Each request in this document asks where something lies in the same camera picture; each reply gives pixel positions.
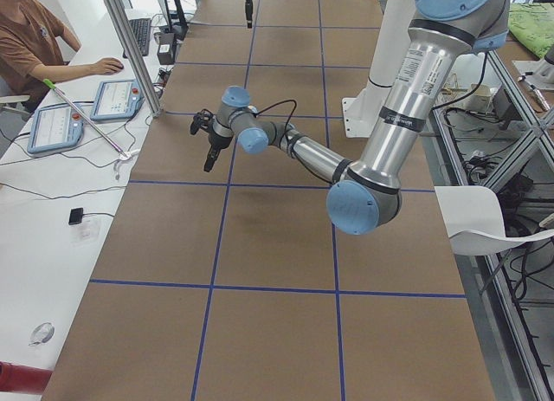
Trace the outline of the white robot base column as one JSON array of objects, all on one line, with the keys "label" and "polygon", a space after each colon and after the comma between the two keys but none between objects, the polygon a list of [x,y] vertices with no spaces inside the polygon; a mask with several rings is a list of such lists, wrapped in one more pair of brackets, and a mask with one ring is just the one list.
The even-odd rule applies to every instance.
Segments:
[{"label": "white robot base column", "polygon": [[370,136],[410,45],[408,26],[415,0],[388,0],[379,30],[366,87],[355,98],[342,99],[345,135]]}]

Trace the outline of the person's right hand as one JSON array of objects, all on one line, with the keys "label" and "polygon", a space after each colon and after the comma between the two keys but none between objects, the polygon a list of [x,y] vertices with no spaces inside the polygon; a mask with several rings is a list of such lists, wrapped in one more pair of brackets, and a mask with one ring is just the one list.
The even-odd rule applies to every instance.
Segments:
[{"label": "person's right hand", "polygon": [[112,57],[102,58],[93,65],[93,73],[98,75],[117,74],[123,69],[123,63],[119,59]]}]

